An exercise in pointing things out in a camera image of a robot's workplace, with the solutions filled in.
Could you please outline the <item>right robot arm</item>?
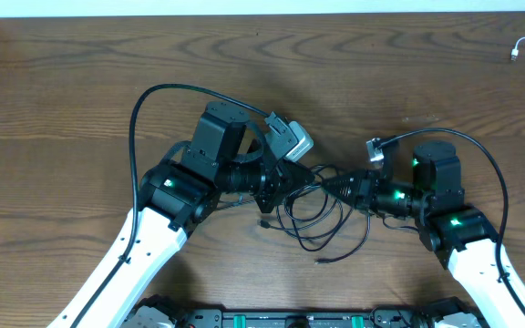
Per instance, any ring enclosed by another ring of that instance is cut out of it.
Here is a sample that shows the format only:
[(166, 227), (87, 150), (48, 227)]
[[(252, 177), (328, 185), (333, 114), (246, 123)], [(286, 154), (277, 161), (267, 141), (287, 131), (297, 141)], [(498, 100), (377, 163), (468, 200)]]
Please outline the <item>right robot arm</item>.
[(456, 148), (433, 140), (415, 146), (413, 180), (383, 169), (359, 169), (326, 179), (322, 188), (355, 210), (414, 220), (419, 239), (467, 291), (490, 327), (525, 327), (525, 285), (499, 233), (465, 202)]

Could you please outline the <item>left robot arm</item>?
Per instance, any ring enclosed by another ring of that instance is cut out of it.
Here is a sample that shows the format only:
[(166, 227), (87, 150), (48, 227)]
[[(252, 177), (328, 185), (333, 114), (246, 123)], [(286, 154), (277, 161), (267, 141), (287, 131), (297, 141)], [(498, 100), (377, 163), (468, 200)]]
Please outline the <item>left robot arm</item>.
[(137, 205), (107, 254), (54, 327), (118, 327), (164, 264), (216, 211), (223, 194), (253, 196), (270, 213), (314, 181), (298, 160), (314, 142), (296, 121), (271, 113), (262, 133), (245, 109), (210, 102), (193, 138), (175, 144), (143, 176)]

